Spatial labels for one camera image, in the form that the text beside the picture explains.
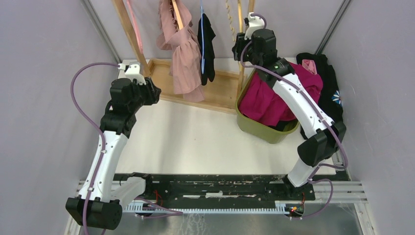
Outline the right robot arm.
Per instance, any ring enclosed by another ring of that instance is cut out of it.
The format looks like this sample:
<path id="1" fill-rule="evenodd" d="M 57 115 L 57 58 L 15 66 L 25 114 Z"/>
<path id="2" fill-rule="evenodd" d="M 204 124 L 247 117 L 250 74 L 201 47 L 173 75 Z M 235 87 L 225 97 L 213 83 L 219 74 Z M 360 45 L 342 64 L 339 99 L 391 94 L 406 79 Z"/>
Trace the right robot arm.
<path id="1" fill-rule="evenodd" d="M 268 88 L 288 105 L 307 137 L 297 147 L 299 159 L 283 178 L 283 195 L 295 200 L 302 194 L 302 186 L 309 183 L 324 161 L 336 152 L 348 166 L 342 140 L 346 133 L 343 122 L 335 122 L 312 99 L 300 82 L 291 63 L 277 56 L 277 38 L 272 30 L 261 28 L 253 33 L 238 33 L 232 48 L 234 59 L 243 67 L 254 68 Z"/>

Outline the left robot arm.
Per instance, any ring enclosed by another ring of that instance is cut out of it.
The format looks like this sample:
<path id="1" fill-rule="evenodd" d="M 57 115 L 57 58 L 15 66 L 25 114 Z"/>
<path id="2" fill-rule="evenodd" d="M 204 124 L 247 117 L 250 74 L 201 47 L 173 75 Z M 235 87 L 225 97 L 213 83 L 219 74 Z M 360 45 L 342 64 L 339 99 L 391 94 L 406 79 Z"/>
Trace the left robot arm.
<path id="1" fill-rule="evenodd" d="M 78 225 L 115 230 L 123 210 L 138 195 L 150 198 L 154 186 L 132 176 L 116 190 L 112 190 L 120 155 L 137 121 L 136 112 L 143 106 L 158 103 L 161 89 L 150 77 L 144 84 L 136 79 L 116 79 L 111 83 L 111 99 L 98 128 L 97 151 L 85 183 L 78 196 L 68 198 L 66 210 Z"/>

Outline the pink plastic hanger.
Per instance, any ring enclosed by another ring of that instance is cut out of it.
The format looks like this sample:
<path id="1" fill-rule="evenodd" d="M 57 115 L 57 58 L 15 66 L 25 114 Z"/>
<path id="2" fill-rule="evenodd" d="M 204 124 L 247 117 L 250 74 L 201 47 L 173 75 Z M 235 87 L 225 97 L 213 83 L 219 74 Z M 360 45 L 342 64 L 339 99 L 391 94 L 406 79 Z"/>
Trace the pink plastic hanger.
<path id="1" fill-rule="evenodd" d="M 133 24 L 133 29 L 134 29 L 134 32 L 135 32 L 135 36 L 136 36 L 137 44 L 138 44 L 138 47 L 139 47 L 139 51 L 141 53 L 143 53 L 143 46 L 142 46 L 140 30 L 139 30 L 139 27 L 138 27 L 138 24 L 137 24 L 137 20 L 135 18 L 135 14 L 134 14 L 134 11 L 133 11 L 133 8 L 132 8 L 131 0 L 127 0 L 127 7 L 128 7 L 130 15 L 132 17 L 131 22 Z"/>

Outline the magenta pleated skirt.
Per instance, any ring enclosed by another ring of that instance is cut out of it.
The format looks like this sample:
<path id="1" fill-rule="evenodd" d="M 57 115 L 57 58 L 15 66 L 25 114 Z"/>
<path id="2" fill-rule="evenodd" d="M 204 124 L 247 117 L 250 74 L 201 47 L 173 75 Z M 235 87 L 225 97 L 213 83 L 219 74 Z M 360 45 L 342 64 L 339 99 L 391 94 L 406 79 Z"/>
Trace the magenta pleated skirt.
<path id="1" fill-rule="evenodd" d="M 290 64 L 300 82 L 315 102 L 318 102 L 323 89 L 323 81 L 318 74 L 312 74 L 303 66 Z M 239 104 L 239 111 L 246 117 L 266 126 L 277 126 L 283 121 L 292 121 L 296 116 L 284 100 L 263 82 L 256 72 Z"/>

